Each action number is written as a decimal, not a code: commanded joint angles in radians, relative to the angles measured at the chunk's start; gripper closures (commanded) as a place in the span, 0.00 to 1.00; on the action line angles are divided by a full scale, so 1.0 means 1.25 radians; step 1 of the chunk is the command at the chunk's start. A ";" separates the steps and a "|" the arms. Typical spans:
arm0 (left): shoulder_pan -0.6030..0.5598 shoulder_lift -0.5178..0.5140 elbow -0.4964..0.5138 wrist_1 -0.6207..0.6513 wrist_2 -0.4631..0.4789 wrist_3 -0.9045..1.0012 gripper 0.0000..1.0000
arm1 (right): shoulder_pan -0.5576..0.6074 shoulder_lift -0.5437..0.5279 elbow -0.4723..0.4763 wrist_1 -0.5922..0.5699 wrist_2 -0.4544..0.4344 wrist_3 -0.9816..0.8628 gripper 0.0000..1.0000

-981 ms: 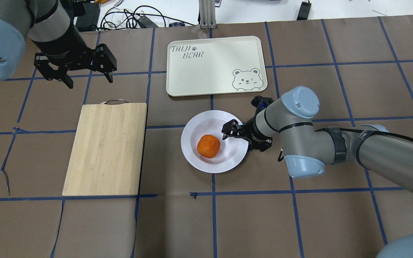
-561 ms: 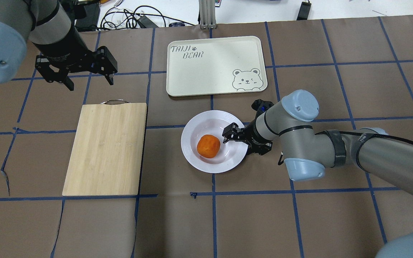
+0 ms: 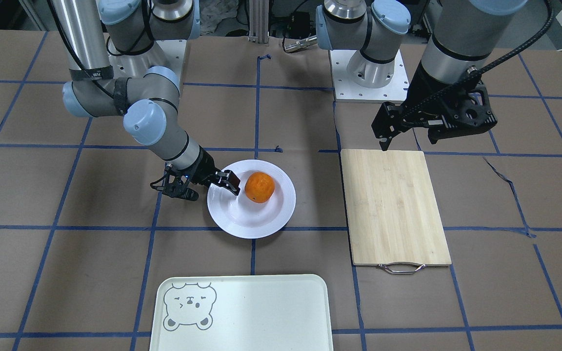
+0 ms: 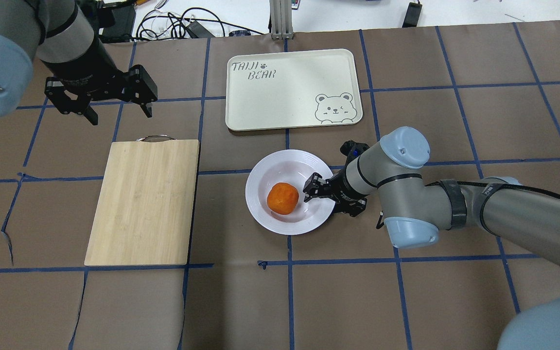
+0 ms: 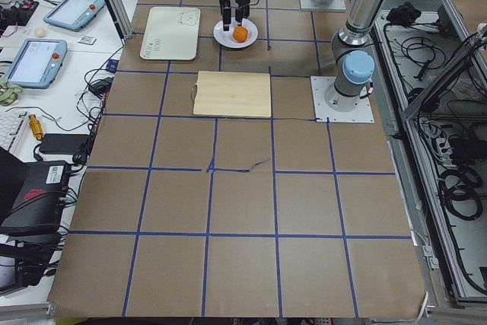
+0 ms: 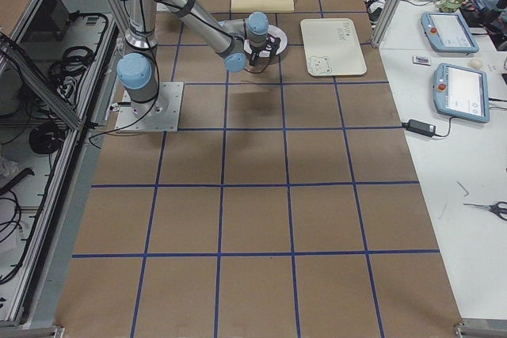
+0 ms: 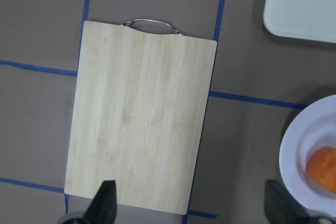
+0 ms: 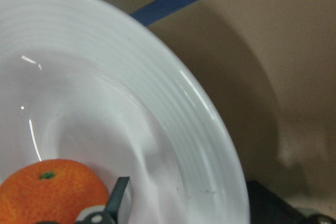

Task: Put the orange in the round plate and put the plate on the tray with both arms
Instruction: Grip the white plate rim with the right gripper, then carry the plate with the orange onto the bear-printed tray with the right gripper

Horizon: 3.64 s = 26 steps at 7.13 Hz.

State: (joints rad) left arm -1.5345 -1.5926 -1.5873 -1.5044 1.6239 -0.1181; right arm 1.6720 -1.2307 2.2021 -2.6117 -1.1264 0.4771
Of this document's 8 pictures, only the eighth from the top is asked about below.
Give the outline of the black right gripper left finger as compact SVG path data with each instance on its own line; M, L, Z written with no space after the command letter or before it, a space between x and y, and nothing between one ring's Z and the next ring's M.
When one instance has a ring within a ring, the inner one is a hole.
M126 191L129 188L130 177L119 177L114 185L109 200L106 204L105 211L112 219L118 219L121 216L120 209L122 201L126 196Z

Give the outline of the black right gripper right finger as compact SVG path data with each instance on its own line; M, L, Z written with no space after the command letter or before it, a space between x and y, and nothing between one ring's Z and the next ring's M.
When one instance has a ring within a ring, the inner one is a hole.
M247 182L251 223L315 223L259 182Z

